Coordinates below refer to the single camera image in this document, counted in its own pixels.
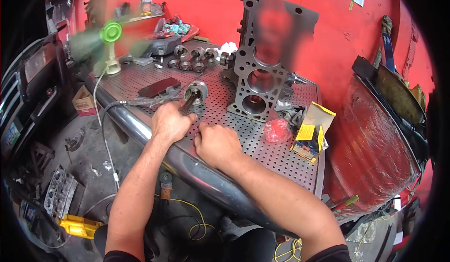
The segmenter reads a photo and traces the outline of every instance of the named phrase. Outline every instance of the cardboard box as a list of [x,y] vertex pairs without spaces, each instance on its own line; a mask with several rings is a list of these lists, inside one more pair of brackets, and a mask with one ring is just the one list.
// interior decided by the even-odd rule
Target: cardboard box
[[314,163],[322,149],[323,136],[335,116],[336,113],[312,102],[291,146],[291,151]]
[[80,117],[96,114],[94,98],[84,85],[75,94],[72,103]]

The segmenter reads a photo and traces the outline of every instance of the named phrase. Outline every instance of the forearm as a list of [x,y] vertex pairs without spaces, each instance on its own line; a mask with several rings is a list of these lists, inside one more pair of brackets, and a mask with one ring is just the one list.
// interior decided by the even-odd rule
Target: forearm
[[[118,244],[130,249],[127,242],[134,242],[129,238],[138,238],[138,243],[142,243],[145,225],[153,209],[158,170],[168,148],[165,141],[154,136],[123,181],[111,208],[106,253],[117,250]],[[126,241],[114,243],[110,238]]]
[[231,167],[221,170],[236,180],[275,223],[302,238],[305,260],[323,249],[345,243],[331,211],[310,191],[244,154],[227,165]]

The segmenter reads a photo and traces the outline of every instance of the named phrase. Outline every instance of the black sleeve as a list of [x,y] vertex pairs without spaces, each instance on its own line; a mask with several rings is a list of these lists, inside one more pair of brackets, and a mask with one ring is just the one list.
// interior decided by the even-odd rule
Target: black sleeve
[[335,245],[314,255],[307,262],[351,262],[348,247],[345,244]]
[[103,259],[104,262],[140,262],[139,259],[133,255],[120,251],[113,250],[108,252]]

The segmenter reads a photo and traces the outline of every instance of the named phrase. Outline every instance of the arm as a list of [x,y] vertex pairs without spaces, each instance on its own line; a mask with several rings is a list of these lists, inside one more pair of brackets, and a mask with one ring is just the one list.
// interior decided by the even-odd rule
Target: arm
[[152,118],[152,138],[123,181],[111,207],[105,254],[127,252],[142,262],[143,234],[153,209],[156,178],[169,147],[181,140],[195,122],[193,113],[184,117],[179,102],[158,108]]
[[333,214],[305,188],[255,162],[241,151],[236,131],[202,122],[195,137],[197,154],[236,180],[280,227],[302,239],[306,261],[322,250],[345,244]]

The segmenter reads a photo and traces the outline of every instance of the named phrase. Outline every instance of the spray can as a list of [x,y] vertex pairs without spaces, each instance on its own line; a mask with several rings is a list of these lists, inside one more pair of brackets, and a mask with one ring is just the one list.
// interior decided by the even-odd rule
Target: spray can
[[152,0],[140,0],[141,17],[147,17],[152,14]]

